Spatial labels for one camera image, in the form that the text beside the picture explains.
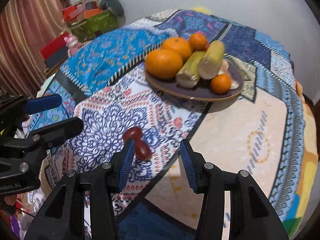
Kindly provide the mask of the dark red grape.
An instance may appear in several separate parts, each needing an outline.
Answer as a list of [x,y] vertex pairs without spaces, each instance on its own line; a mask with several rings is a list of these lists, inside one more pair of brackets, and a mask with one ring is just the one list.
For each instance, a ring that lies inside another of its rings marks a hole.
[[140,140],[142,136],[143,134],[140,127],[132,127],[124,132],[123,141],[126,142],[128,139]]
[[141,161],[148,161],[152,157],[149,146],[142,140],[135,140],[135,154],[136,158]]

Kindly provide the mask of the small mandarin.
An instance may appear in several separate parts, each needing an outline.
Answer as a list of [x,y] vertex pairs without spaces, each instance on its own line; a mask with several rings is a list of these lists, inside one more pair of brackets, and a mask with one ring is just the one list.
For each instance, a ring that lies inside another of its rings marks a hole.
[[215,94],[227,93],[231,88],[232,80],[227,74],[220,74],[210,82],[210,89]]
[[189,37],[189,44],[193,50],[206,50],[207,38],[201,33],[194,33]]

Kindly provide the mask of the large orange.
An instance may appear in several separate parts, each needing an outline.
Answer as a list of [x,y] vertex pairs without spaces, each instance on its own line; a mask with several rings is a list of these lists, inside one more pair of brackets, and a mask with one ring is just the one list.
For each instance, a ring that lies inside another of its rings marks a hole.
[[180,54],[173,50],[156,49],[145,58],[145,70],[158,79],[172,79],[183,66]]

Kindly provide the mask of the pink white peeled fruit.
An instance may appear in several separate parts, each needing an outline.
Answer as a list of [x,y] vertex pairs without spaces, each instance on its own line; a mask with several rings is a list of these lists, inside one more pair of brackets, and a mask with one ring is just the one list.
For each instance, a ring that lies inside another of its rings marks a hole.
[[230,90],[235,90],[235,89],[239,88],[239,83],[232,78],[231,73],[229,72],[229,61],[227,59],[225,59],[225,58],[222,59],[222,64],[221,64],[221,67],[220,67],[218,74],[219,75],[225,74],[225,75],[229,76],[229,78],[231,80]]

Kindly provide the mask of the green sugarcane piece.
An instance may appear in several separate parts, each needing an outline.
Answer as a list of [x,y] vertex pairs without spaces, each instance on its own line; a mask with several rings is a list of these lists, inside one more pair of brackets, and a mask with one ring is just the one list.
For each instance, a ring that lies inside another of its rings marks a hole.
[[197,85],[200,80],[197,66],[200,60],[204,57],[205,53],[205,51],[195,51],[191,57],[187,59],[183,67],[175,76],[176,82],[180,87],[192,89]]

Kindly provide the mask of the yellow sugarcane piece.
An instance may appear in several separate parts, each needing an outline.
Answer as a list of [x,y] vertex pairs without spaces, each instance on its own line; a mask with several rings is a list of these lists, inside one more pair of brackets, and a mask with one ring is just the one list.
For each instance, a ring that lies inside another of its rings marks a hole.
[[213,41],[207,48],[203,58],[199,61],[197,71],[204,80],[211,80],[217,76],[222,65],[225,46],[221,41]]

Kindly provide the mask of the red box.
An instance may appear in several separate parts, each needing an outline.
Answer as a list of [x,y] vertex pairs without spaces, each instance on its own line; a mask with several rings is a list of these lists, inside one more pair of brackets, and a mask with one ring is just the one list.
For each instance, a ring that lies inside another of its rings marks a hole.
[[62,47],[66,46],[65,37],[68,37],[69,33],[67,31],[63,31],[62,34],[51,40],[48,44],[46,44],[41,50],[40,54],[44,60],[48,59],[55,52],[60,50]]

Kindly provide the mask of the pink toy figure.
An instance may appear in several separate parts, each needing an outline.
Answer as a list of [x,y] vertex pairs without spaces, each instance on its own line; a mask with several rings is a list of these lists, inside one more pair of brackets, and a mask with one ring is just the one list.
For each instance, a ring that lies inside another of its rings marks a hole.
[[78,38],[73,34],[69,34],[68,36],[64,37],[64,41],[66,43],[66,47],[68,48],[68,57],[73,56],[82,48],[82,43],[79,42]]

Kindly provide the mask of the patchwork patterned bedspread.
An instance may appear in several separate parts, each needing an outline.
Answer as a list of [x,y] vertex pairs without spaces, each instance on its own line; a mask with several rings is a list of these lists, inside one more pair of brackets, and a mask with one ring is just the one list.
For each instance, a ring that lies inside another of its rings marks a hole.
[[[202,33],[225,45],[244,84],[237,98],[206,103],[155,90],[144,58],[170,37]],[[31,117],[28,131],[78,116],[84,130],[52,150],[41,187],[27,195],[37,211],[70,169],[94,170],[138,126],[152,152],[134,161],[127,186],[112,197],[120,239],[192,239],[202,196],[188,185],[177,148],[184,138],[206,161],[246,170],[268,197],[289,237],[298,230],[314,184],[316,126],[289,53],[269,36],[195,10],[166,10],[101,35],[70,57],[45,91],[62,105]]]

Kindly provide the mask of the striped brown curtain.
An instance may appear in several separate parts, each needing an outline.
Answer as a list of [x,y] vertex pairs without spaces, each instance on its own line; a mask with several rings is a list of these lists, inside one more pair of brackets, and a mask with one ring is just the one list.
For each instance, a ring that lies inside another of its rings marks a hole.
[[1,12],[1,88],[36,96],[46,67],[40,50],[67,28],[69,0],[9,0]]

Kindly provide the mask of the purple ceramic plate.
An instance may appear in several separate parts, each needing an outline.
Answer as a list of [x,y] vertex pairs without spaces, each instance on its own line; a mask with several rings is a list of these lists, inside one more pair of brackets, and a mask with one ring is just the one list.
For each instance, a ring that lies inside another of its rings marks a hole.
[[159,80],[152,77],[147,71],[145,71],[145,79],[149,85],[157,90],[163,91],[173,96],[188,100],[197,100],[204,102],[214,102],[235,98],[240,95],[244,81],[237,66],[229,61],[229,73],[232,79],[239,83],[239,87],[235,90],[229,90],[225,94],[214,94],[210,90],[210,81],[201,79],[198,84],[192,89],[185,89],[178,85],[175,79]]

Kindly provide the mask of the mandarin on plate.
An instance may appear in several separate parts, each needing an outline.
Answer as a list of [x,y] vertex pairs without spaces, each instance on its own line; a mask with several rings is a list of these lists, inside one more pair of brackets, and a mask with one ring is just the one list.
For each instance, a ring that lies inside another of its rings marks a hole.
[[186,62],[193,53],[189,42],[182,37],[168,38],[163,42],[161,48],[175,51],[181,56],[183,62]]

